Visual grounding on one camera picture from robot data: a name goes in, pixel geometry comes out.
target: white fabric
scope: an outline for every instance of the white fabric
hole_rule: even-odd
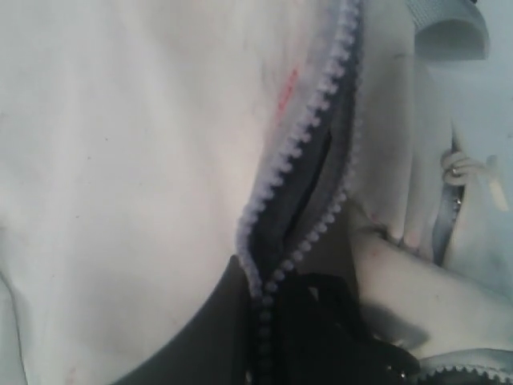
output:
[[[487,24],[471,0],[406,0],[425,59],[469,60],[488,56]]]
[[[366,317],[383,338],[432,363],[438,362],[433,357],[456,351],[512,352],[513,305],[505,293],[513,276],[503,256],[495,254],[474,172],[467,176],[444,265],[431,263],[442,159],[452,148],[453,125],[424,63],[410,54],[413,27],[402,10],[404,2],[368,4],[368,47],[386,49],[368,48],[364,60],[366,72],[375,76],[363,85],[362,164],[349,215]],[[456,141],[466,152],[458,136]],[[491,362],[479,354],[444,358],[447,365]],[[511,353],[501,359],[509,364]],[[494,362],[494,369],[505,370],[500,360]]]
[[[414,57],[414,26],[403,3],[370,1],[362,93],[361,158],[352,198],[396,243],[423,248],[438,213],[440,159],[451,121]]]
[[[198,311],[322,5],[0,2],[0,382],[14,319],[28,385],[105,385]]]

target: red mark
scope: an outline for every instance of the red mark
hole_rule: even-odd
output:
[[[289,78],[287,79],[287,82],[285,83],[283,90],[280,93],[280,98],[278,100],[278,110],[277,110],[277,120],[278,121],[281,120],[281,117],[283,116],[283,113],[285,112],[285,108],[287,107],[287,104],[289,104],[290,97],[292,96],[292,93],[296,86],[298,77],[299,77],[299,71],[297,70],[297,68],[294,68],[292,73],[289,75]]]

